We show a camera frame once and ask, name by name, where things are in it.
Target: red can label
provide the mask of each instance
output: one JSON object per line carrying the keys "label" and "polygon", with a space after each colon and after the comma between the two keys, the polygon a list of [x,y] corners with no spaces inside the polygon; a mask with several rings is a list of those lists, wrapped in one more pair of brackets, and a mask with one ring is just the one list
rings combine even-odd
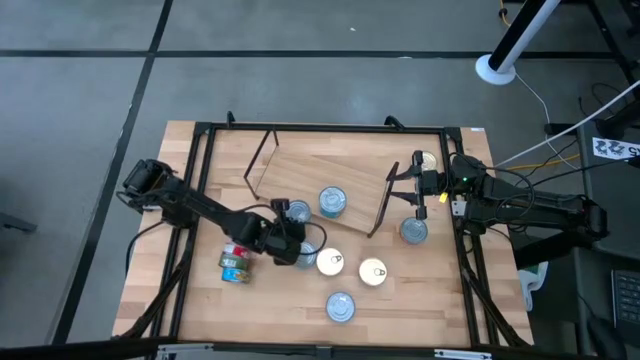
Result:
{"label": "red can label", "polygon": [[225,254],[240,256],[245,259],[249,259],[251,253],[248,249],[245,249],[242,246],[238,246],[236,244],[226,244],[222,252]]}

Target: concrete floor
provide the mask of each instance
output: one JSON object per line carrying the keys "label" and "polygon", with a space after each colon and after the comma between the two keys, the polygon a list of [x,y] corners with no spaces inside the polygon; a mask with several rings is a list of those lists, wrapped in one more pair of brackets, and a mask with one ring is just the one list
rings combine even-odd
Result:
{"label": "concrete floor", "polygon": [[[603,13],[612,27],[624,29],[627,19],[611,3]],[[162,4],[0,0],[0,49],[146,50]],[[491,51],[505,31],[497,8],[497,1],[471,0],[175,0],[160,49]],[[518,6],[509,9],[513,18]],[[528,50],[607,47],[585,7],[563,5]],[[2,347],[49,341],[143,61],[0,58],[0,211],[39,226],[29,235],[0,231]],[[519,82],[483,83],[474,62],[157,59],[120,177],[138,159],[157,154],[168,120],[223,121],[227,110],[238,121],[380,124],[392,114],[406,125],[484,127],[496,161],[539,142],[545,119],[536,98]],[[592,83],[625,84],[611,61],[517,65],[556,122],[582,118],[578,96],[595,109]],[[573,153],[577,148],[567,150]],[[545,148],[518,164],[549,154]],[[534,179],[564,170],[538,171]],[[545,186],[579,191],[581,184],[575,176]],[[139,220],[111,202],[70,341],[111,335],[126,244]]]}

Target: blue tin can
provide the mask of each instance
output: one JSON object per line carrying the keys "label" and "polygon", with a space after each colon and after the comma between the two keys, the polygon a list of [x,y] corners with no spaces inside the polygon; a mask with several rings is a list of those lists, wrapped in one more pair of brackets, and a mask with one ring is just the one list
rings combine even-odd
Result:
{"label": "blue tin can", "polygon": [[222,270],[222,281],[248,284],[251,276],[245,270],[225,268]]}
{"label": "blue tin can", "polygon": [[337,292],[327,300],[327,315],[335,322],[346,323],[356,313],[356,303],[351,295]]}
{"label": "blue tin can", "polygon": [[339,187],[329,186],[320,192],[319,203],[322,215],[335,219],[347,207],[347,194]]}
{"label": "blue tin can", "polygon": [[400,236],[411,245],[417,245],[427,240],[427,224],[422,220],[407,218],[400,225]]}
{"label": "blue tin can", "polygon": [[308,269],[313,265],[315,265],[316,257],[318,257],[317,253],[313,255],[302,255],[302,254],[310,254],[314,251],[316,251],[316,247],[313,246],[312,244],[306,241],[300,244],[301,255],[298,256],[298,260],[296,261],[296,266],[301,269]]}
{"label": "blue tin can", "polygon": [[289,203],[286,216],[292,221],[306,223],[311,220],[311,207],[302,200],[294,200]]}

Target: sticker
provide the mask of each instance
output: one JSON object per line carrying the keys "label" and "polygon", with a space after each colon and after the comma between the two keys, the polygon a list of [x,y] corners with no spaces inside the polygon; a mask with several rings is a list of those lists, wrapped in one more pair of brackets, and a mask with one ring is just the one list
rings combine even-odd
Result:
{"label": "sticker", "polygon": [[594,137],[593,155],[612,160],[626,159],[640,155],[640,144]]}

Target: wooden table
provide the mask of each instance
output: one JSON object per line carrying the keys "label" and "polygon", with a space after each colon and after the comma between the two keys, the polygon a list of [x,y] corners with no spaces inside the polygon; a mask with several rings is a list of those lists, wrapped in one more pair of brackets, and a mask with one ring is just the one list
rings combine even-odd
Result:
{"label": "wooden table", "polygon": [[[170,121],[158,156],[180,177],[194,124]],[[484,130],[461,131],[465,153],[491,165]],[[263,135],[263,131],[216,131],[206,195],[231,209],[256,203],[242,175]],[[439,140],[434,135],[278,132],[278,138],[281,150],[329,159],[373,176],[386,176],[394,161],[399,161],[399,171],[404,171],[417,149],[433,153],[438,159],[438,170],[442,171]],[[200,169],[201,153],[202,150],[195,169]],[[258,158],[251,181],[264,172],[268,154],[269,151],[263,151]],[[198,179],[195,175],[194,188]],[[412,187],[412,181],[397,182],[394,190],[411,191]],[[400,199],[390,200],[385,220],[371,239],[361,231],[314,216],[314,221],[329,233],[327,247],[343,253],[342,272],[325,277],[315,267],[309,270],[276,267],[266,254],[254,255],[253,280],[249,285],[220,279],[221,268],[217,263],[228,239],[218,226],[201,220],[179,338],[211,342],[469,346],[450,209],[435,197],[427,199],[427,206],[429,236],[426,243],[417,246],[400,238],[400,222],[413,216],[415,210]],[[268,211],[258,212],[271,216]],[[159,212],[145,214],[141,228],[159,218]],[[308,227],[308,232],[310,239],[319,241],[320,234],[315,228]],[[160,226],[139,239],[114,334],[127,330],[157,293],[170,233],[169,226]],[[511,245],[494,232],[482,237],[482,245],[493,300],[518,334],[532,342]],[[368,257],[380,258],[388,269],[386,281],[377,288],[368,287],[358,277],[359,264]],[[336,291],[349,292],[356,302],[356,316],[347,324],[334,323],[326,316],[325,303]],[[173,298],[167,303],[161,334],[168,333],[172,309]],[[486,342],[482,306],[477,299],[475,309],[481,340]]]}

